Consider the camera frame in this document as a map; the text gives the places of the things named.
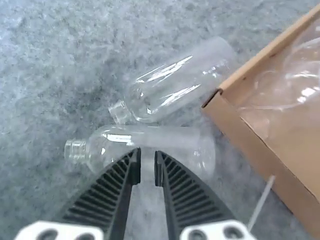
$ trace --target bottle neck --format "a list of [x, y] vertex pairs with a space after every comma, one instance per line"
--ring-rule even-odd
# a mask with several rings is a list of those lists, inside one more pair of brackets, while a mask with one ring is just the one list
[[84, 163], [86, 160], [85, 140], [68, 140], [64, 145], [64, 159], [72, 163]]
[[124, 101], [118, 101], [108, 110], [117, 125], [124, 125], [132, 119], [132, 114]]

